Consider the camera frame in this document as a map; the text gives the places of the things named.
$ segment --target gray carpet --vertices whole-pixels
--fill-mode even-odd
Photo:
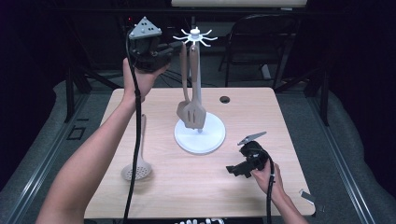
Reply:
[[[217,71],[219,60],[220,56],[216,54],[209,54],[202,58],[203,87],[223,86],[224,73],[223,71]],[[177,60],[174,60],[171,70],[178,71]],[[112,75],[117,73],[118,71],[115,71],[104,75],[112,77]],[[238,76],[243,73],[249,74],[251,77]],[[233,70],[231,76],[231,80],[237,81],[230,83],[230,86],[269,86],[270,82],[265,81],[240,81],[241,79],[260,77],[260,75],[260,71],[257,68],[238,68],[237,71]],[[167,72],[166,76],[157,80],[155,87],[180,87],[180,83],[175,79],[179,79],[179,75]],[[120,77],[115,76],[111,80],[122,84]],[[48,122],[14,176],[11,177],[0,193],[0,208],[2,211],[0,223],[6,223],[11,215],[18,217],[19,219],[16,221],[20,223],[33,223],[53,177],[55,177],[65,160],[99,126],[111,91],[95,80],[92,80],[92,86],[94,91],[90,95],[77,93],[80,110],[78,110],[69,126],[63,124],[66,111],[64,83],[55,88],[58,95],[57,103]],[[290,136],[310,191],[317,198],[317,204],[325,205],[324,212],[317,212],[315,217],[307,217],[309,222],[362,223],[363,221],[351,201],[346,184],[335,165],[331,153],[331,145],[320,126],[320,121],[316,117],[317,111],[312,109],[312,104],[310,104],[312,99],[306,99],[302,94],[302,88],[297,86],[288,92],[278,94],[277,100],[290,131]],[[370,169],[363,161],[363,148],[359,135],[342,105],[332,94],[329,104],[329,122],[334,139],[340,147],[357,185],[360,187],[361,194],[367,202],[375,222],[396,223],[396,202],[394,198],[376,184]],[[76,136],[73,134],[68,136],[72,132],[73,127],[75,129],[81,128],[79,129],[80,131],[83,128],[84,134],[81,139],[70,139],[78,136],[78,132],[73,132]],[[54,139],[59,135],[62,141],[54,143]],[[25,187],[29,186],[30,178],[35,173],[37,166],[42,163],[47,153],[54,146],[59,147],[61,150],[54,155],[54,162],[47,164],[50,166],[49,172],[43,176],[43,181],[38,184],[35,191],[31,192],[35,197],[32,197],[32,200],[25,206],[21,206],[21,203],[24,203],[20,198],[21,194]],[[25,208],[25,210],[20,209],[18,211],[21,213],[15,215],[13,212],[16,206],[19,206],[17,207],[18,209]],[[95,221],[98,223],[112,223],[110,219]],[[274,223],[282,223],[281,218],[274,217]]]

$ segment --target forearm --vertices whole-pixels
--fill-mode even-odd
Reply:
[[[291,198],[286,194],[278,194],[279,196],[273,198],[273,203],[279,211],[280,215],[286,224],[305,224],[308,223],[306,219],[300,214],[295,207]]]
[[[123,101],[57,174],[42,211],[54,210],[83,218],[85,209],[111,163],[131,116],[134,101]]]

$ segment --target black chair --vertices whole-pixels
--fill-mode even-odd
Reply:
[[[225,87],[228,87],[230,64],[277,64],[272,78],[273,89],[279,75],[286,42],[296,31],[297,19],[287,15],[249,15],[237,21],[228,34],[226,51],[221,59],[227,63]]]

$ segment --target dark background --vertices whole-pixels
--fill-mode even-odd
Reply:
[[[169,1],[144,1],[169,7]],[[354,19],[304,18],[284,77],[315,68],[337,39],[341,50],[330,70],[331,91],[342,101],[364,144],[365,161],[381,184],[396,196],[396,23],[392,1],[362,1]],[[2,1],[0,3],[1,189],[19,165],[55,102],[52,88],[70,66],[120,69],[124,57],[122,25],[128,17],[45,13],[42,6],[142,7],[141,1]],[[308,10],[345,11],[346,1],[310,1]],[[158,26],[179,26],[158,17]]]

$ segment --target gray spatula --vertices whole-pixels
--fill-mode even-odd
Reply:
[[[181,83],[183,85],[184,101],[178,103],[177,115],[178,117],[186,122],[183,117],[183,109],[190,103],[189,93],[187,92],[187,50],[186,44],[183,43],[180,52],[180,69],[181,69]]]
[[[190,70],[192,81],[192,100],[183,109],[183,120],[186,128],[203,129],[205,125],[206,110],[199,100],[198,79],[198,57],[199,49],[192,45],[190,47]]]

